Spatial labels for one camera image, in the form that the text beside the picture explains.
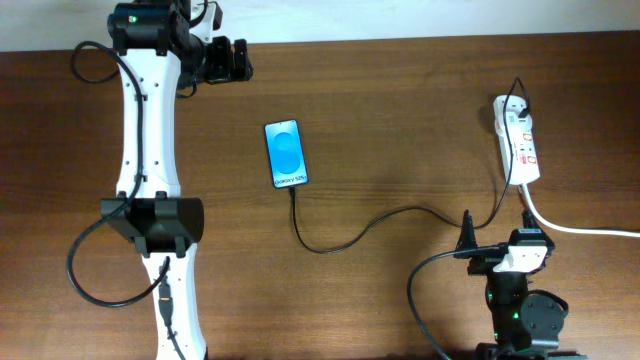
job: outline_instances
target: cable connector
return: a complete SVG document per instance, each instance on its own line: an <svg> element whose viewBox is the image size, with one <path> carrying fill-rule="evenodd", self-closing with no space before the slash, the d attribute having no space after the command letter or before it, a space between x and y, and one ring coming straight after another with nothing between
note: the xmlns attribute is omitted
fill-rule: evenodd
<svg viewBox="0 0 640 360"><path fill-rule="evenodd" d="M158 309L160 309L160 315L164 320L164 326L168 328L171 326L171 316L173 315L173 298L171 297L171 287L167 283L166 276L160 282L158 292Z"/></svg>

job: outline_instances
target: power outlet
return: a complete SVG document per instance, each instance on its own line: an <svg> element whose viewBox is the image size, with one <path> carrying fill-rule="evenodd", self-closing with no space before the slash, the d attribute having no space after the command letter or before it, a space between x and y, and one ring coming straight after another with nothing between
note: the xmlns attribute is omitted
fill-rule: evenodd
<svg viewBox="0 0 640 360"><path fill-rule="evenodd" d="M522 185L537 180L540 177L538 167L538 156L533 145L533 119L531 115L519 118L518 115L527 107L524 99L511 95L505 116L507 118L507 128L504 126L503 108L507 96L498 96L493 102L493 111L496 115L495 128L500 141L500 152L502 153L502 165L504 167L505 179L509 177L509 166L511 164L511 151L507 142L507 133L511 140L513 149L513 171L509 184Z"/></svg>

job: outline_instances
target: brown wooden floor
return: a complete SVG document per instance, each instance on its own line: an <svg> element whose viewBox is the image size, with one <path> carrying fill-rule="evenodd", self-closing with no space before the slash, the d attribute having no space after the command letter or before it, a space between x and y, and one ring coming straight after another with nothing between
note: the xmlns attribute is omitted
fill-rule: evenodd
<svg viewBox="0 0 640 360"><path fill-rule="evenodd" d="M69 54L0 54L0 357L155 358L151 299L98 308L65 275L72 240L114 194L122 148L119 80L76 81ZM299 120L311 179L299 214L313 245L345 242L409 204L457 221L470 209L480 222L504 181L491 105L520 75L533 105L541 213L562 225L640 227L640 33L260 45L250 55L251 82L203 86L176 106L183 194L206 208L196 283L212 357L433 354L406 281L419 261L451 250L458 231L407 213L343 254L306 252L286 190L271 185L269 122ZM100 60L84 71L111 69ZM506 241L522 209L512 189L478 241ZM549 234L558 249L532 286L571 305L562 348L637 358L640 241ZM133 246L111 229L76 263L98 297L147 285ZM448 349L492 341L483 289L463 261L417 279L418 307Z"/></svg>

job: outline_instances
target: blue screen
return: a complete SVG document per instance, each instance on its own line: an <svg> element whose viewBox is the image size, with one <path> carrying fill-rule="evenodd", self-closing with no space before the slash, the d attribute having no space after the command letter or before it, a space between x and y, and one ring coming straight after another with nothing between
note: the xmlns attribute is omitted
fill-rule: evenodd
<svg viewBox="0 0 640 360"><path fill-rule="evenodd" d="M295 120L269 124L264 127L271 160L273 185L276 188L306 184L307 165Z"/></svg>

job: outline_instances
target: white power strip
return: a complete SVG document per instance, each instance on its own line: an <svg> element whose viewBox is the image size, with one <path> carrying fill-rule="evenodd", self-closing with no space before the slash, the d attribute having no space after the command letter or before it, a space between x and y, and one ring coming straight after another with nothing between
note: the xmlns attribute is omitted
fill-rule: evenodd
<svg viewBox="0 0 640 360"><path fill-rule="evenodd" d="M513 149L513 171L511 173L510 185L522 185L535 181L540 177L538 167L538 156L536 148L533 146L533 135L531 128L533 120L531 115L519 118L518 115L527 107L524 99L511 95L507 109L503 114L504 102L507 96L498 96L493 102L493 111L496 114L496 133L500 139L500 152L502 153L502 165L504 166L504 177L509 178L509 167L511 165L511 151L507 134L505 132L504 117L507 117L507 131L511 139Z"/></svg>
<svg viewBox="0 0 640 360"><path fill-rule="evenodd" d="M600 230L600 229L576 229L569 228L560 225L556 225L540 215L533 206L533 200L531 200L531 194L527 184L537 180L540 177L540 168L538 167L538 156L536 155L536 148L533 146L533 135L531 129L533 128L533 120L531 115L527 114L526 117L520 118L518 115L527 108L527 103L524 99L510 95L507 108L504 110L504 102L507 100L506 95L498 96L493 102L493 111L496 114L496 133L498 139L500 139L500 152L502 153L502 165L504 167L504 177L509 179L509 168L511 166L511 151L509 149L509 141L507 140L507 132L511 140L511 148L513 149L513 171L511 172L511 178L509 179L510 185L517 185L520 188L520 192L524 197L529 211L533 216L540 221L543 225L546 225L554 230L564 231L574 234L585 235L610 235L610 236L628 236L640 238L640 233L624 231L624 230ZM507 126L505 129L504 116L507 118Z"/></svg>

